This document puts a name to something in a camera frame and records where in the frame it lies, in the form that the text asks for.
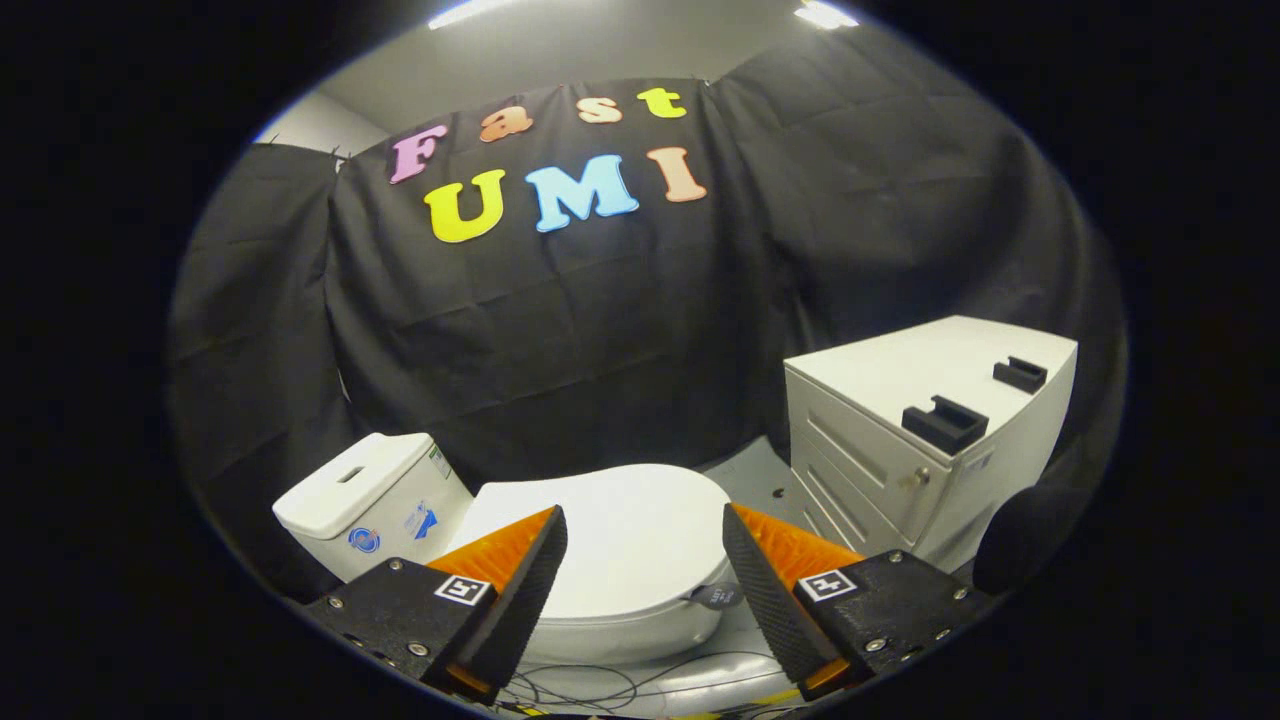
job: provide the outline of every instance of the blue letter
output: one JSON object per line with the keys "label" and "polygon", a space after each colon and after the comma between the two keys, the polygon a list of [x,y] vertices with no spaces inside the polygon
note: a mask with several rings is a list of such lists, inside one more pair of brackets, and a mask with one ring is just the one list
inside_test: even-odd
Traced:
{"label": "blue letter", "polygon": [[538,190],[538,206],[543,211],[538,232],[558,231],[570,223],[568,215],[561,211],[562,202],[580,220],[591,214],[593,199],[599,199],[595,214],[602,218],[639,208],[640,202],[627,193],[627,186],[622,182],[618,172],[621,164],[621,155],[596,155],[586,161],[581,181],[575,181],[554,165],[525,176],[525,181]]}

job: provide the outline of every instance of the cabinet drawer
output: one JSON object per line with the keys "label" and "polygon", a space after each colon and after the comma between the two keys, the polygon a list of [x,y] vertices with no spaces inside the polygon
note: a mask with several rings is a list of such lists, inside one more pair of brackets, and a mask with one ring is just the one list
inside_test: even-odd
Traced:
{"label": "cabinet drawer", "polygon": [[[791,442],[804,437],[835,465],[836,497],[860,492],[904,537],[919,539],[942,498],[948,468],[804,378],[794,378],[787,392],[795,400]],[[924,480],[916,474],[922,468]]]}
{"label": "cabinet drawer", "polygon": [[796,527],[823,539],[829,539],[836,544],[845,546],[849,550],[858,551],[860,544],[858,542],[852,542],[858,539],[858,536],[854,536],[847,530],[840,532],[840,529],[836,528],[836,523],[832,520],[831,514],[822,506],[822,502],[818,500],[814,491],[809,489],[809,487],[796,475],[795,470],[791,470],[791,482],[795,486],[792,507],[795,509],[795,514],[801,519]]}
{"label": "cabinet drawer", "polygon": [[791,473],[812,501],[819,527],[831,525],[841,544],[867,556],[890,550],[910,550],[914,542],[902,537],[884,515],[855,488],[837,496],[833,488],[844,483],[840,471],[804,438],[791,443]]}

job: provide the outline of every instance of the yellow letter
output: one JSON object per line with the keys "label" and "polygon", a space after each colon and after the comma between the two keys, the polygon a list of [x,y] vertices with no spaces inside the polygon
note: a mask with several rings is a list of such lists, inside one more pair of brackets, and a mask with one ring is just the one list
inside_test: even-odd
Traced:
{"label": "yellow letter", "polygon": [[463,242],[492,231],[502,219],[502,186],[499,181],[507,170],[489,170],[471,178],[480,188],[480,217],[463,220],[458,217],[458,192],[462,183],[454,182],[429,192],[422,202],[431,208],[431,229],[444,242]]}
{"label": "yellow letter", "polygon": [[534,120],[529,117],[520,105],[513,105],[511,108],[503,108],[497,113],[489,115],[488,118],[480,120],[480,140],[484,142],[493,142],[500,137],[507,137],[508,135],[525,132],[534,124]]}
{"label": "yellow letter", "polygon": [[589,123],[616,123],[622,119],[622,111],[617,106],[609,97],[584,97],[577,101],[577,109],[581,110],[577,117]]}
{"label": "yellow letter", "polygon": [[658,163],[662,177],[667,179],[667,200],[687,202],[707,196],[707,188],[698,184],[685,163],[689,155],[684,147],[659,147],[645,152],[645,158]]}
{"label": "yellow letter", "polygon": [[676,108],[671,104],[672,100],[680,100],[680,95],[675,92],[655,87],[636,95],[636,97],[648,102],[649,111],[659,118],[682,118],[685,115],[684,108]]}

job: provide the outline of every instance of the toilet lid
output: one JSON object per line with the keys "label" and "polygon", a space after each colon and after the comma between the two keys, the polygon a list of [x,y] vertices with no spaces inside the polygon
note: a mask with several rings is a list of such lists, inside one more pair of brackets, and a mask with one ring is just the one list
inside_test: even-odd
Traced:
{"label": "toilet lid", "polygon": [[449,551],[559,505],[568,547],[541,620],[622,619],[689,594],[722,568],[726,502],[705,475],[673,465],[489,483]]}

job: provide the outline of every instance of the ceiling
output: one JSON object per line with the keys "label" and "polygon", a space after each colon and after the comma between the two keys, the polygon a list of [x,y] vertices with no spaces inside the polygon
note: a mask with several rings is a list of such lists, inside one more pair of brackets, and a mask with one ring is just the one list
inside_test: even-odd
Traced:
{"label": "ceiling", "polygon": [[390,133],[558,83],[626,77],[714,81],[776,45],[823,32],[801,0],[512,0],[439,29],[422,24],[316,90]]}

